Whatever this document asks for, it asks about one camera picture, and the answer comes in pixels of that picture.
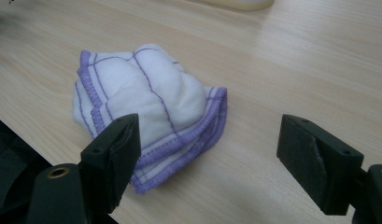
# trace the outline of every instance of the beige object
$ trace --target beige object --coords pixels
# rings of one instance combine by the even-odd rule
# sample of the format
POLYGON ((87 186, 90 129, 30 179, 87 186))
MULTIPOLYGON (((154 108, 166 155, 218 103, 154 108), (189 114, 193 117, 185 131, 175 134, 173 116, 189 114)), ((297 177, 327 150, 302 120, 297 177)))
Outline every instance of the beige object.
POLYGON ((161 45, 228 88, 223 136, 149 191, 129 224, 351 223, 325 216, 276 157, 282 114, 310 119, 382 163, 382 1, 275 0, 232 12, 184 0, 0 1, 0 119, 53 164, 91 142, 72 120, 79 54, 161 45))
POLYGON ((217 6, 231 7, 240 10, 261 10, 273 4, 275 0, 201 0, 217 6))

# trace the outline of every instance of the white cloth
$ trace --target white cloth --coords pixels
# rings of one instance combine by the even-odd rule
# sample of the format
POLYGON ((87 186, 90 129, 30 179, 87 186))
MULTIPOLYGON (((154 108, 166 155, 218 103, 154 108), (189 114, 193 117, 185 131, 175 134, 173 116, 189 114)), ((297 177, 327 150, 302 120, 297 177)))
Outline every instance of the white cloth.
POLYGON ((137 113, 142 154, 132 184, 143 193, 212 147, 226 120, 226 89, 205 87, 161 47, 83 50, 74 121, 95 138, 113 119, 137 113))

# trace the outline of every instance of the table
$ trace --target table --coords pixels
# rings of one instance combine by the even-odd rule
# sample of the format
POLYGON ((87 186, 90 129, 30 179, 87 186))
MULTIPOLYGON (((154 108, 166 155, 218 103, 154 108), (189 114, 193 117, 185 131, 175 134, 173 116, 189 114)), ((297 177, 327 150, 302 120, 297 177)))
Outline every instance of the table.
POLYGON ((72 120, 82 49, 156 43, 228 88, 218 143, 158 188, 128 188, 121 223, 349 223, 324 216, 276 157, 282 114, 382 163, 382 0, 276 0, 242 12, 185 0, 0 1, 0 120, 52 164, 91 142, 72 120))

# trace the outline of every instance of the wood grain surface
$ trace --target wood grain surface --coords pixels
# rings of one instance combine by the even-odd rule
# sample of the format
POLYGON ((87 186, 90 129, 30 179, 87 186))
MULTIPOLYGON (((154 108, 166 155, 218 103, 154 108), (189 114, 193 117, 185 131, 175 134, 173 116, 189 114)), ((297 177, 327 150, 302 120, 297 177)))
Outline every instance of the wood grain surface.
POLYGON ((350 223, 324 216, 276 157, 281 116, 310 119, 382 163, 382 0, 275 0, 242 12, 185 0, 0 0, 0 119, 53 164, 91 142, 72 120, 82 49, 156 43, 228 88, 218 143, 120 223, 350 223))

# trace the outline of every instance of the crumpled towel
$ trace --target crumpled towel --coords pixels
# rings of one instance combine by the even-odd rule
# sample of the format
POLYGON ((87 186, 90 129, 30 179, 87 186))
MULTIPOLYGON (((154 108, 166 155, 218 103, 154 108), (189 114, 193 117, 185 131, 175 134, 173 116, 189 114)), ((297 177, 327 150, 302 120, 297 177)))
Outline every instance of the crumpled towel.
POLYGON ((155 188, 220 138, 226 88, 204 86, 161 47, 133 52, 83 50, 73 98, 74 121, 95 138, 113 119, 137 113, 141 157, 131 183, 155 188))

